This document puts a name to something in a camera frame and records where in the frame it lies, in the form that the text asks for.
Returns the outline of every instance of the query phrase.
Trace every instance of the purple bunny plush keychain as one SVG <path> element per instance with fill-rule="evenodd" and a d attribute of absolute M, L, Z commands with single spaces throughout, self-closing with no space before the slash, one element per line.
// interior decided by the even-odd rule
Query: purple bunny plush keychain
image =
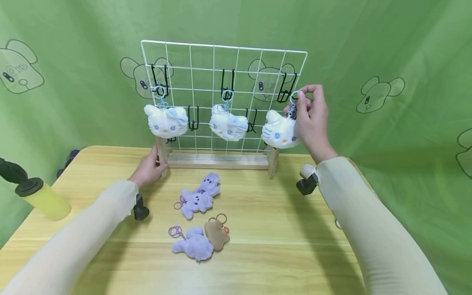
<path fill-rule="evenodd" d="M 174 204 L 174 209 L 180 209 L 187 220 L 194 217 L 194 212 L 205 213 L 213 207 L 213 197 L 219 193 L 218 184 L 218 174 L 211 172 L 193 193 L 188 189 L 183 190 L 180 201 Z"/>
<path fill-rule="evenodd" d="M 169 228 L 169 235 L 173 238 L 183 238 L 172 245 L 174 253 L 185 252 L 188 257 L 197 261 L 207 260 L 213 255 L 214 248 L 200 227 L 189 228 L 185 237 L 180 226 L 173 226 Z"/>

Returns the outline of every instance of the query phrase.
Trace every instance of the beige long sleeve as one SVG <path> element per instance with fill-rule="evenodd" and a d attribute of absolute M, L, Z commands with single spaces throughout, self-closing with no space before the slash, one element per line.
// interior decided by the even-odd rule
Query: beige long sleeve
<path fill-rule="evenodd" d="M 351 244 L 369 294 L 447 294 L 415 240 L 347 159 L 323 161 L 316 170 L 321 194 Z"/>
<path fill-rule="evenodd" d="M 131 214 L 138 187 L 120 180 L 53 236 L 3 289 L 1 295 L 69 294 L 85 266 L 117 225 Z"/>

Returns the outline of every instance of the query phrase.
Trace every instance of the white cat plush head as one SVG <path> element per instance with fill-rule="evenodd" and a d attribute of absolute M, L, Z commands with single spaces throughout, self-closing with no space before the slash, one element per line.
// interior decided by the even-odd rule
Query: white cat plush head
<path fill-rule="evenodd" d="M 245 116 L 235 116 L 217 104 L 211 108 L 210 129 L 226 141 L 238 141 L 248 128 Z"/>
<path fill-rule="evenodd" d="M 144 112 L 148 115 L 149 129 L 155 136 L 172 138 L 187 132 L 188 117 L 182 107 L 159 109 L 148 104 Z"/>
<path fill-rule="evenodd" d="M 300 143 L 295 129 L 295 120 L 283 117 L 274 110 L 267 112 L 267 123 L 262 127 L 262 139 L 278 149 L 287 149 Z"/>

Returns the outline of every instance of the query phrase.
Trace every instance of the purple plush toy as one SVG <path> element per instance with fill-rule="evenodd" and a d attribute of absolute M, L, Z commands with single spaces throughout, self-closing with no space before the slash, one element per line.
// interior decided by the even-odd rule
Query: purple plush toy
<path fill-rule="evenodd" d="M 213 207 L 213 197 L 219 193 L 218 184 L 218 174 L 211 172 L 193 193 L 190 193 L 187 189 L 182 191 L 182 198 L 185 203 L 182 205 L 181 211 L 187 220 L 194 217 L 194 212 L 205 213 Z"/>
<path fill-rule="evenodd" d="M 213 255 L 213 246 L 209 239 L 203 236 L 203 229 L 199 227 L 189 228 L 187 237 L 172 245 L 172 252 L 185 252 L 188 257 L 197 261 L 207 260 Z"/>
<path fill-rule="evenodd" d="M 213 172 L 210 172 L 203 179 L 200 187 L 194 190 L 194 193 L 203 193 L 207 192 L 208 194 L 215 196 L 219 193 L 219 175 Z"/>

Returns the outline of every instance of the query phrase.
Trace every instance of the white wire grid panel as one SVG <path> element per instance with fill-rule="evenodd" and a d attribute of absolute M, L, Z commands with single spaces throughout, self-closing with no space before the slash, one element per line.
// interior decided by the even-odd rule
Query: white wire grid panel
<path fill-rule="evenodd" d="M 156 83 L 165 85 L 167 72 L 169 92 L 164 100 L 186 108 L 190 125 L 198 127 L 173 139 L 172 149 L 194 151 L 199 159 L 207 154 L 214 160 L 265 150 L 261 134 L 266 114 L 271 109 L 282 112 L 288 104 L 308 56 L 306 51 L 152 40 L 142 40 L 141 49 L 149 91 Z M 223 103 L 222 87 L 233 87 L 229 111 L 246 116 L 250 123 L 249 132 L 238 142 L 219 138 L 209 127 L 212 106 Z M 281 89 L 289 94 L 278 100 Z"/>

